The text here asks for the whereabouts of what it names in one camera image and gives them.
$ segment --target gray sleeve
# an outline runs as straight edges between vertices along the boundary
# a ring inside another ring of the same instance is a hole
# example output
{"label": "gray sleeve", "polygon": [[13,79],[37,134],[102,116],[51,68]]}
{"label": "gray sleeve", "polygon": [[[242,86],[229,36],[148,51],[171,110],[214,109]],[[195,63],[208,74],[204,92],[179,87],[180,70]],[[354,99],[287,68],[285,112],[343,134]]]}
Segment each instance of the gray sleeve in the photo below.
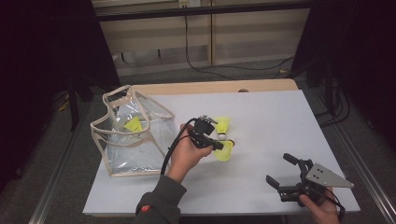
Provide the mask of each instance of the gray sleeve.
{"label": "gray sleeve", "polygon": [[177,205],[185,192],[186,189],[175,180],[161,175],[154,191],[144,194],[137,205],[133,223],[177,224],[180,219]]}

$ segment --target power cable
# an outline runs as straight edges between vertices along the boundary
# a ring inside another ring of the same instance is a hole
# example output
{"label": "power cable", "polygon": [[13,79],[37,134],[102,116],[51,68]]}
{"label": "power cable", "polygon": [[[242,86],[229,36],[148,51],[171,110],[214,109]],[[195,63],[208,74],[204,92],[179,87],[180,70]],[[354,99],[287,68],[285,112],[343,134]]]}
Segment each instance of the power cable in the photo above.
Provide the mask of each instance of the power cable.
{"label": "power cable", "polygon": [[174,142],[172,143],[172,146],[169,147],[169,150],[166,153],[166,156],[163,160],[163,167],[161,168],[161,175],[165,175],[166,166],[168,165],[168,162],[171,159],[172,153],[175,151],[177,144],[180,142],[181,139],[185,138],[188,135],[183,136],[182,138],[180,138],[180,136],[183,134],[183,132],[187,129],[187,127],[193,121],[196,121],[196,119],[190,119],[189,121],[187,121],[186,124],[184,124],[183,128],[181,128],[180,132],[178,133],[177,137],[175,138]]}
{"label": "power cable", "polygon": [[343,205],[341,205],[341,203],[338,200],[337,196],[335,196],[335,194],[329,189],[326,189],[326,190],[329,191],[332,194],[332,196],[334,197],[335,200],[330,198],[326,194],[323,194],[323,193],[321,193],[321,192],[319,192],[319,191],[317,191],[315,189],[311,189],[311,190],[313,192],[315,192],[317,195],[320,195],[323,199],[327,200],[330,203],[333,203],[334,205],[336,205],[336,206],[338,206],[340,208],[340,212],[338,213],[338,221],[341,223],[341,221],[343,220],[344,215],[346,213],[346,209],[345,209],[345,207]]}
{"label": "power cable", "polygon": [[266,67],[266,68],[248,68],[248,67],[241,67],[241,66],[235,66],[235,65],[214,65],[214,66],[205,66],[205,67],[196,68],[190,62],[189,38],[188,38],[189,25],[188,25],[187,16],[184,17],[184,22],[185,22],[185,25],[186,25],[186,61],[187,61],[187,64],[189,65],[189,67],[194,69],[197,72],[209,73],[209,74],[213,74],[213,75],[216,75],[216,76],[219,76],[219,77],[224,77],[224,78],[227,78],[227,79],[230,79],[230,80],[236,80],[234,78],[226,77],[226,76],[224,76],[222,74],[219,74],[219,73],[215,73],[215,72],[211,72],[211,71],[203,71],[203,70],[211,69],[211,68],[236,68],[236,69],[245,69],[245,70],[251,70],[251,71],[264,71],[264,70],[270,70],[270,69],[274,69],[274,68],[279,68],[278,73],[274,77],[271,77],[271,79],[273,79],[273,78],[276,78],[276,77],[279,76],[279,74],[280,74],[280,66],[283,63],[287,62],[288,60],[294,58],[294,56],[291,56],[291,57],[283,60],[281,63],[279,63],[277,65]]}
{"label": "power cable", "polygon": [[336,110],[338,109],[338,107],[340,106],[340,104],[341,104],[341,97],[339,97],[339,91],[340,91],[339,89],[340,89],[340,87],[338,86],[338,87],[334,87],[334,88],[337,88],[337,91],[336,91],[336,93],[335,93],[335,105],[332,106],[332,109],[327,109],[327,110],[324,111],[324,112],[315,114],[315,118],[316,118],[316,119],[319,119],[319,118],[321,118],[322,116],[324,116],[324,115],[330,113],[330,111],[336,111]]}
{"label": "power cable", "polygon": [[319,126],[320,126],[321,128],[326,127],[326,126],[329,126],[329,125],[332,125],[332,124],[334,124],[334,123],[342,122],[342,121],[346,120],[346,119],[349,117],[349,114],[350,114],[350,104],[349,104],[349,100],[348,100],[348,98],[347,98],[347,94],[346,94],[344,91],[343,91],[343,93],[344,93],[344,98],[346,99],[346,107],[347,107],[346,114],[344,115],[343,118],[338,119],[338,118],[341,116],[342,112],[343,112],[343,109],[341,109],[340,112],[337,114],[337,116],[335,116],[334,118],[329,119],[329,120],[327,120],[326,122],[323,122],[322,124],[320,124]]}

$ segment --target human hand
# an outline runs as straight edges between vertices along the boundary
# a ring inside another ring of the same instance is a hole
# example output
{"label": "human hand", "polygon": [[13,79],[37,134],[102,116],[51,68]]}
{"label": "human hand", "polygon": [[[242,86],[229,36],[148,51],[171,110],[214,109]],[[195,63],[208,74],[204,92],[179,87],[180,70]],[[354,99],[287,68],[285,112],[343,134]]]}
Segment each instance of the human hand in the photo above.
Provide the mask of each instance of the human hand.
{"label": "human hand", "polygon": [[172,154],[172,163],[169,168],[167,176],[181,183],[187,172],[194,167],[202,157],[209,155],[212,152],[213,147],[197,148],[188,136],[188,131],[192,130],[192,126],[189,125],[180,136],[175,151]]}
{"label": "human hand", "polygon": [[[325,195],[334,200],[331,194],[332,188],[325,190]],[[337,208],[335,204],[325,200],[321,205],[316,205],[308,196],[300,195],[300,201],[309,209],[312,218],[318,224],[339,224]]]}

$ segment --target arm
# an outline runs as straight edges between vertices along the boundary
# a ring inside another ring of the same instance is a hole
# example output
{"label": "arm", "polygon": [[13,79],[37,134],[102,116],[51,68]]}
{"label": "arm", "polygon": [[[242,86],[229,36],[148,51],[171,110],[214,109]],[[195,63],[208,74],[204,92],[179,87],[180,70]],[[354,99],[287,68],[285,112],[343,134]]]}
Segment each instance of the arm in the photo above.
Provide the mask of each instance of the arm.
{"label": "arm", "polygon": [[191,126],[187,127],[180,136],[181,140],[172,154],[172,163],[168,173],[160,176],[154,191],[143,195],[136,207],[134,224],[178,223],[180,209],[177,205],[186,192],[181,182],[187,172],[198,164],[202,157],[209,155],[212,151],[212,147],[198,149],[189,137],[184,137],[191,129]]}
{"label": "arm", "polygon": [[[326,191],[325,192],[326,196],[328,196],[331,199],[334,199],[334,197],[328,190],[325,191]],[[325,201],[323,204],[318,206],[314,202],[312,202],[306,195],[303,194],[300,195],[300,201],[309,209],[309,211],[312,214],[312,218],[315,220],[316,223],[318,224],[340,223],[338,221],[337,208],[335,207],[335,204],[329,201]]]}

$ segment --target clear plastic bag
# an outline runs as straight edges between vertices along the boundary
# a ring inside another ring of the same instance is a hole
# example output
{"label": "clear plastic bag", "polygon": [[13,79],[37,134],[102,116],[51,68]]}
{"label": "clear plastic bag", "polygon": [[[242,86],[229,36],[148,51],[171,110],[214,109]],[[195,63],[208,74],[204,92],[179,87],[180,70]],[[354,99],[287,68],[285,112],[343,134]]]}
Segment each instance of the clear plastic bag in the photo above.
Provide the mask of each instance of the clear plastic bag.
{"label": "clear plastic bag", "polygon": [[110,176],[158,175],[176,137],[175,115],[131,86],[103,95],[107,114],[91,123]]}

